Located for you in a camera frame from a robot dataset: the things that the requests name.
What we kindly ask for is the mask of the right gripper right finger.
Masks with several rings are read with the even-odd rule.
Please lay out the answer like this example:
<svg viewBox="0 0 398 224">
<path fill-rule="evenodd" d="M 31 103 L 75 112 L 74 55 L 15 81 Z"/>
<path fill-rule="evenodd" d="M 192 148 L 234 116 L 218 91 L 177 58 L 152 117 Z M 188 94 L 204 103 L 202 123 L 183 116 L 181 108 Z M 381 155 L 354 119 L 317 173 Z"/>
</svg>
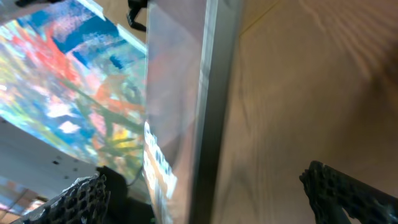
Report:
<svg viewBox="0 0 398 224">
<path fill-rule="evenodd" d="M 397 198 L 319 161 L 299 176 L 316 224 L 397 224 Z"/>
</svg>

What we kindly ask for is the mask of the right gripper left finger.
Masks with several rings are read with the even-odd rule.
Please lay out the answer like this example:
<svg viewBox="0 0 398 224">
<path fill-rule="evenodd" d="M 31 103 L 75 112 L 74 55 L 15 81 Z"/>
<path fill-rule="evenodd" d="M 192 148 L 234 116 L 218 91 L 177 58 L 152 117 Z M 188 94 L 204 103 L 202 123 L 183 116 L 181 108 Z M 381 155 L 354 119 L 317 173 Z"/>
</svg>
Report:
<svg viewBox="0 0 398 224">
<path fill-rule="evenodd" d="M 69 188 L 12 224 L 102 224 L 111 192 L 106 176 L 76 179 Z"/>
</svg>

